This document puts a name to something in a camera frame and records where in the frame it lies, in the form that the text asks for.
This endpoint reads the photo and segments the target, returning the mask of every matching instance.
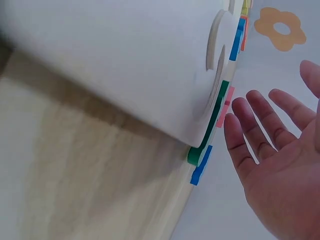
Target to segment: palm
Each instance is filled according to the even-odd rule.
[[[303,63],[301,76],[320,97],[320,74],[318,79],[310,77],[307,73],[310,67],[314,65]],[[310,239],[318,231],[320,221],[320,111],[316,115],[280,90],[271,91],[269,96],[301,129],[300,138],[286,129],[259,92],[250,91],[247,101],[244,98],[233,101],[235,115],[228,114],[225,118],[228,150],[246,199],[262,223],[280,239]],[[264,136],[248,103],[274,147]],[[243,135],[259,164],[249,153]]]

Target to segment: yellow sticky note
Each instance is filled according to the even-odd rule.
[[[249,15],[249,8],[248,7],[243,7],[241,14],[244,16],[248,16]]]

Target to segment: flower sticker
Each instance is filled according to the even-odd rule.
[[[276,31],[274,25],[283,23],[290,29],[289,34],[281,34]],[[255,30],[268,37],[274,47],[282,52],[291,50],[295,44],[304,44],[307,41],[304,31],[301,29],[300,19],[288,11],[279,11],[273,7],[265,7],[260,11],[260,19],[254,23]]]

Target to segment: light wood surface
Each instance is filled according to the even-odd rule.
[[[8,240],[168,240],[192,190],[188,147],[15,52],[0,79]]]

